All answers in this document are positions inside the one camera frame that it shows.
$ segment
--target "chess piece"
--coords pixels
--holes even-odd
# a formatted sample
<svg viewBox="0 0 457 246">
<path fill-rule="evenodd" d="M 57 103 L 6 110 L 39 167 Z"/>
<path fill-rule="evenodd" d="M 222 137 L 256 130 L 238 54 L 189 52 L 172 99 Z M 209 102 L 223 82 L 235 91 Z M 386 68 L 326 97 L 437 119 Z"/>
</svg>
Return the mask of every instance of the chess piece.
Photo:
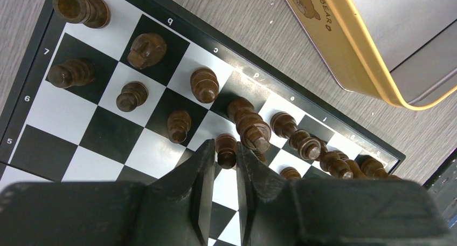
<svg viewBox="0 0 457 246">
<path fill-rule="evenodd" d="M 374 179 L 394 179 L 394 180 L 401 180 L 398 176 L 389 175 L 382 163 L 377 161 L 374 158 L 369 158 L 363 161 L 360 170 L 364 173 L 367 177 L 374 178 Z"/>
<path fill-rule="evenodd" d="M 321 159 L 321 169 L 329 172 L 333 177 L 340 179 L 352 179 L 354 174 L 349 168 L 348 164 L 340 159 L 336 152 L 327 152 Z"/>
<path fill-rule="evenodd" d="M 101 29 L 109 24 L 111 12 L 103 0 L 52 0 L 57 15 L 68 23 L 92 29 Z"/>
<path fill-rule="evenodd" d="M 190 87 L 195 98 L 201 103 L 211 103 L 219 95 L 216 74 L 208 68 L 199 68 L 193 72 Z"/>
<path fill-rule="evenodd" d="M 284 168 L 279 175 L 286 180 L 300 180 L 301 179 L 300 173 L 293 167 Z"/>
<path fill-rule="evenodd" d="M 148 89 L 138 81 L 127 83 L 117 96 L 116 105 L 120 111 L 131 112 L 144 104 L 148 98 Z"/>
<path fill-rule="evenodd" d="M 184 142 L 190 130 L 190 115 L 183 110 L 174 111 L 170 114 L 167 121 L 168 139 L 175 144 Z"/>
<path fill-rule="evenodd" d="M 70 59 L 49 69 L 47 78 L 58 88 L 83 86 L 94 80 L 95 67 L 85 59 Z"/>
<path fill-rule="evenodd" d="M 263 164 L 267 165 L 267 158 L 265 158 L 265 155 L 258 152 L 258 151 L 254 151 L 254 154 L 255 156 L 257 156 L 257 159 L 259 159 L 260 162 L 262 162 Z"/>
<path fill-rule="evenodd" d="M 292 149 L 299 153 L 304 160 L 316 160 L 321 153 L 320 141 L 308 132 L 298 129 L 295 119 L 286 112 L 276 113 L 271 119 L 273 132 L 289 140 Z"/>
<path fill-rule="evenodd" d="M 133 41 L 127 56 L 128 62 L 137 69 L 144 69 L 160 62 L 167 52 L 167 44 L 156 33 L 141 34 Z"/>
<path fill-rule="evenodd" d="M 231 169 L 237 164 L 237 140 L 231 134 L 221 134 L 216 138 L 217 164 L 223 169 Z"/>
<path fill-rule="evenodd" d="M 241 143 L 246 148 L 266 152 L 270 148 L 271 129 L 254 106 L 245 98 L 232 101 L 227 108 L 228 117 L 235 123 Z"/>
</svg>

